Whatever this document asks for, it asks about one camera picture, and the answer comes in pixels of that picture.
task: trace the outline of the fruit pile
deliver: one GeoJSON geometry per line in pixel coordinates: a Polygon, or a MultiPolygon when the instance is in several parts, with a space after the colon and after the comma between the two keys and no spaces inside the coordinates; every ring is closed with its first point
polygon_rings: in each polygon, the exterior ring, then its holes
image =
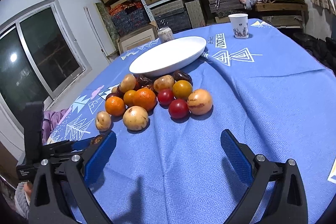
{"type": "Polygon", "coordinates": [[[124,125],[129,130],[142,130],[148,123],[148,112],[157,104],[169,106],[168,112],[174,119],[181,119],[189,114],[207,113],[212,108],[212,97],[206,90],[193,91],[190,75],[176,70],[171,75],[164,75],[154,82],[144,75],[137,78],[127,74],[120,85],[114,87],[106,97],[105,110],[97,113],[96,127],[106,131],[111,125],[110,115],[123,115],[124,125]]]}

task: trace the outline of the beverage can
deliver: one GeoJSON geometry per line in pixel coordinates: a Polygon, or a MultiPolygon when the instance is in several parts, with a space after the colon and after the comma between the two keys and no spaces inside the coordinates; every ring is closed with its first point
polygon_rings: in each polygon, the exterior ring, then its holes
{"type": "Polygon", "coordinates": [[[158,35],[161,43],[165,43],[167,41],[175,39],[174,35],[173,35],[173,32],[172,32],[171,28],[169,28],[169,27],[163,27],[163,28],[159,29],[157,31],[157,35],[158,35]]]}

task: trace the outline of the red cherry tomato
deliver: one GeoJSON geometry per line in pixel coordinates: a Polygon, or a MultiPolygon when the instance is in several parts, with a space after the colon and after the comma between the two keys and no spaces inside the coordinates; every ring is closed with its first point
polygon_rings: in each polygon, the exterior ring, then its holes
{"type": "Polygon", "coordinates": [[[163,106],[168,106],[174,100],[174,94],[170,89],[164,89],[157,95],[157,100],[163,106]]]}
{"type": "Polygon", "coordinates": [[[186,101],[182,99],[176,99],[169,105],[168,112],[172,118],[181,119],[187,116],[189,109],[186,101]]]}

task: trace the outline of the mandarin orange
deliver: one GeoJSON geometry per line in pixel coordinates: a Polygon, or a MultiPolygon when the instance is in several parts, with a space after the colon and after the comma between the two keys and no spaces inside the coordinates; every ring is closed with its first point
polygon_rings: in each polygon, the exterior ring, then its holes
{"type": "Polygon", "coordinates": [[[133,95],[133,105],[141,106],[147,111],[152,110],[156,105],[155,93],[147,88],[137,90],[133,95]]]}

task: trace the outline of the window frame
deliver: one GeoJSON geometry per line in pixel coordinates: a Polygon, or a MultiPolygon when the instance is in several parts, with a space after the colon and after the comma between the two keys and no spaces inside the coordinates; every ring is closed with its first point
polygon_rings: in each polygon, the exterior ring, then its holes
{"type": "MultiPolygon", "coordinates": [[[[33,69],[34,73],[36,74],[37,78],[41,82],[41,85],[47,91],[49,96],[44,101],[45,108],[51,105],[57,97],[67,88],[69,87],[78,77],[83,75],[86,72],[91,70],[91,67],[86,60],[84,54],[82,53],[73,33],[70,30],[68,23],[66,22],[65,16],[60,8],[58,0],[44,0],[40,3],[37,3],[31,7],[26,8],[25,10],[21,11],[20,13],[16,14],[12,18],[8,19],[6,22],[0,25],[0,38],[4,37],[10,31],[16,29],[19,39],[21,42],[21,46],[26,54],[26,57],[33,69]],[[26,44],[25,38],[23,36],[20,22],[31,17],[32,15],[45,10],[47,8],[51,8],[53,15],[55,17],[56,23],[65,39],[66,44],[68,45],[71,53],[73,54],[75,60],[77,61],[79,68],[76,69],[71,75],[69,75],[54,91],[48,86],[47,82],[43,78],[41,72],[38,70],[38,67],[33,60],[31,53],[29,52],[28,46],[26,44]]],[[[16,119],[6,101],[2,97],[0,93],[0,108],[4,110],[4,112],[8,115],[9,120],[16,125],[16,127],[23,133],[23,127],[16,119]]]]}

